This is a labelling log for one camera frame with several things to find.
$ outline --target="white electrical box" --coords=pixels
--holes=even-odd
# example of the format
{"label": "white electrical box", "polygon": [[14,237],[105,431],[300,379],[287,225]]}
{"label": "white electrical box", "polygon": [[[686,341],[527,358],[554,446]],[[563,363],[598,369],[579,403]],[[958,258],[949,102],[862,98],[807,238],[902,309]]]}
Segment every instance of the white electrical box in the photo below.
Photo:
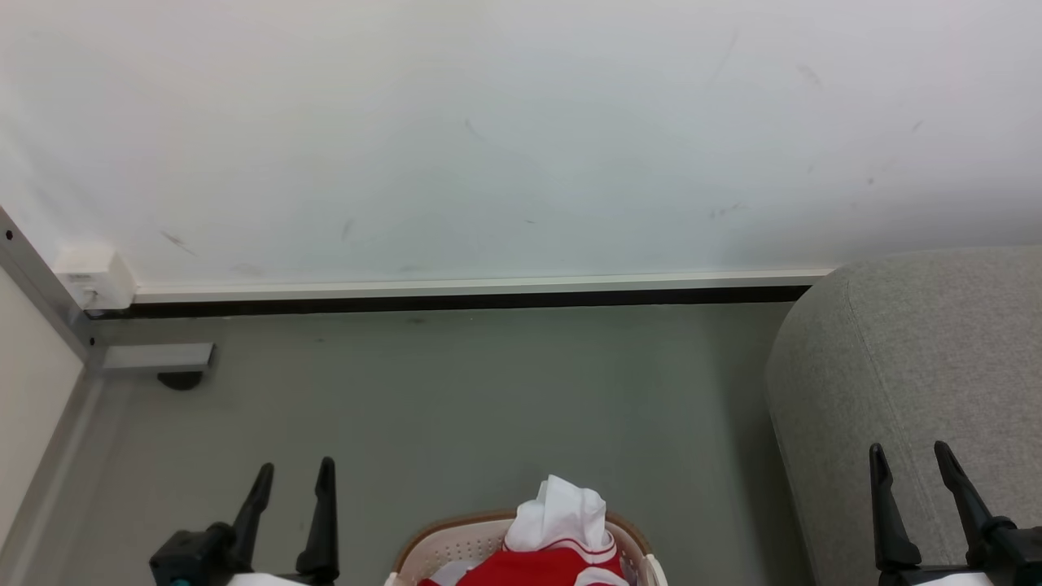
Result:
{"label": "white electrical box", "polygon": [[54,274],[83,310],[123,310],[138,285],[110,246],[83,245],[61,250]]}

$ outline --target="white baseboard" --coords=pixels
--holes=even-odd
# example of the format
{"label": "white baseboard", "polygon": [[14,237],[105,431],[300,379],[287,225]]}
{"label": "white baseboard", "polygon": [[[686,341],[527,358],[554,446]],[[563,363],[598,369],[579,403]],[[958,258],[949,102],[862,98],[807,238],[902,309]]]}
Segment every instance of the white baseboard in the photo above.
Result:
{"label": "white baseboard", "polygon": [[828,268],[458,280],[142,286],[138,288],[138,293],[134,295],[134,302],[268,301],[287,299],[418,297],[432,295],[647,291],[709,289],[718,287],[776,287],[813,285],[816,280],[832,271],[833,269]]}

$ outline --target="floor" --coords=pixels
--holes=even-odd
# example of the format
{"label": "floor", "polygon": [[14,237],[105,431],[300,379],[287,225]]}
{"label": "floor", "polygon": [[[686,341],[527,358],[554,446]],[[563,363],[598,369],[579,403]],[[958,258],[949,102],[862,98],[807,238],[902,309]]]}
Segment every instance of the floor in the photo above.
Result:
{"label": "floor", "polygon": [[74,468],[89,506],[54,571],[61,584],[151,584],[146,561],[166,538],[230,522],[268,461],[275,486],[254,565],[291,571],[331,456],[343,584],[382,584],[426,523],[515,507],[549,473],[636,523],[674,585],[809,584],[762,396],[788,309],[104,323],[110,343],[214,341],[218,358],[194,391],[106,383],[88,438],[110,447],[102,465]]}

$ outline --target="wall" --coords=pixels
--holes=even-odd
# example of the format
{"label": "wall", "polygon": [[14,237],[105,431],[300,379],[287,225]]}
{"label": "wall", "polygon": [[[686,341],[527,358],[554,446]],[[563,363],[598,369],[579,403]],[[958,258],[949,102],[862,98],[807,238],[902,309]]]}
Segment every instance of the wall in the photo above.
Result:
{"label": "wall", "polygon": [[1042,242],[1027,0],[9,0],[0,204],[139,284]]}
{"label": "wall", "polygon": [[0,269],[0,550],[82,363]]}

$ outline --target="brown basket rim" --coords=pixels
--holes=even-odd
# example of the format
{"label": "brown basket rim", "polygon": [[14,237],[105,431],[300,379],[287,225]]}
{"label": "brown basket rim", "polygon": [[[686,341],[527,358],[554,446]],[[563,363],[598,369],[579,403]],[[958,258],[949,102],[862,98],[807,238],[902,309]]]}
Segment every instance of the brown basket rim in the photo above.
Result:
{"label": "brown basket rim", "polygon": [[[394,563],[395,573],[401,573],[402,566],[405,565],[405,559],[408,558],[413,550],[427,537],[438,533],[439,531],[444,531],[446,529],[452,529],[455,527],[463,527],[466,524],[475,524],[489,521],[501,521],[506,519],[513,519],[517,516],[516,509],[498,509],[495,511],[486,511],[483,513],[474,513],[470,515],[461,515],[457,517],[449,517],[440,521],[432,522],[427,527],[421,529],[416,535],[410,539],[408,543],[402,548],[401,553],[398,554],[398,559]],[[651,553],[651,545],[648,544],[648,540],[644,537],[644,534],[634,526],[634,523],[627,521],[622,515],[613,513],[609,511],[605,515],[607,522],[622,528],[634,541],[637,542],[637,546],[641,551],[641,555],[647,556]]]}

